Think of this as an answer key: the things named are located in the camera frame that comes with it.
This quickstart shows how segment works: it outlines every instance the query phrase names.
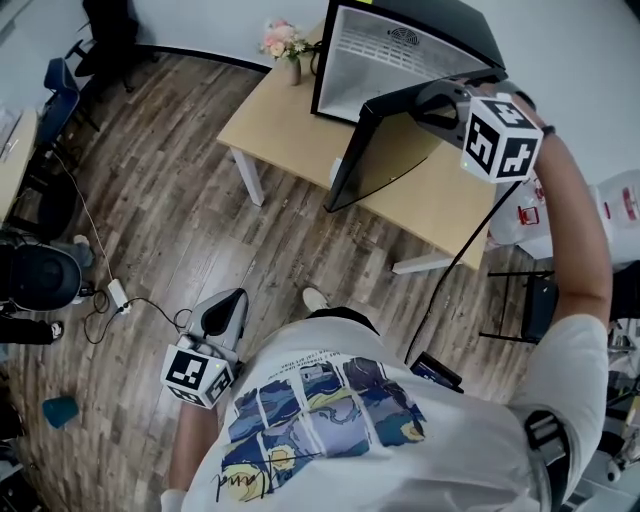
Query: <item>printed artwork on shirt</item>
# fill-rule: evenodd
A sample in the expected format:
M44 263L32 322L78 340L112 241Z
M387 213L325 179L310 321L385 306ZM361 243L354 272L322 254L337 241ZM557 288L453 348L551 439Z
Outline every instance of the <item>printed artwork on shirt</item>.
M426 419L380 364L342 356L336 366L329 360L335 356L320 351L287 363L274 380L235 401L218 496L263 499L313 460L369 452L372 437L384 447L425 439Z
M260 403L270 427L289 421L300 412L300 405L288 380L274 380L261 388Z
M313 428L327 457L357 457L369 451L362 411L351 397L309 411Z
M304 394L310 409L322 407L326 403L349 396L335 368L329 362L300 368Z
M235 443L257 434L265 428L258 408L258 390L252 389L235 402L238 418L229 426L229 437Z
M227 447L218 485L219 488L225 487L238 501L262 498L273 492L270 471L258 436L254 435Z
M356 357L344 363L343 369L349 385L362 398L382 446L424 440L424 416L404 390L386 378L378 363Z
M262 433L262 444L279 487L317 455L300 418L265 430Z

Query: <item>white t-shirt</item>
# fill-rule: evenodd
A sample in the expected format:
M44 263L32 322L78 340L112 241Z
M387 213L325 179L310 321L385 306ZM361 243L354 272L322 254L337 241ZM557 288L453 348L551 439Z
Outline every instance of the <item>white t-shirt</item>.
M522 419L548 409L565 423L566 496L602 433L606 331L588 315L549 330L508 406L413 375L350 320L304 320L265 344L191 489L163 494L164 512L537 512L548 482Z

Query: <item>blue cup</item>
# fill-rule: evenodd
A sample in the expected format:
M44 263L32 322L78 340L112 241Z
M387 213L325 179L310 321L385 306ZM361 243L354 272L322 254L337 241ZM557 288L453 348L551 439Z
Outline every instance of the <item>blue cup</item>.
M51 398L42 402L44 417L53 428L61 428L80 412L78 404L71 396Z

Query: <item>blue chair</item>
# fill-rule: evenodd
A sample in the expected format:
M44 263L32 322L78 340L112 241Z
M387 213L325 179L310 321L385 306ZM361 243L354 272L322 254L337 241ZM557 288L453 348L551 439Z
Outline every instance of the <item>blue chair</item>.
M100 128L80 105L80 90L62 57L49 61L44 86L53 91L54 95L47 102L47 109L40 120L36 144L56 151L58 156L65 156L66 151L57 143L57 139L76 110L82 112L94 130L100 131Z

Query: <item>flower vase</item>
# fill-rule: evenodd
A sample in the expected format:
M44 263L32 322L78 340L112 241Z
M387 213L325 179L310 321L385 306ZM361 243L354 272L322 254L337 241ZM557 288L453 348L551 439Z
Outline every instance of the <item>flower vase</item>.
M289 85L300 85L300 79L302 78L300 59L298 57L287 59L286 68L289 74Z

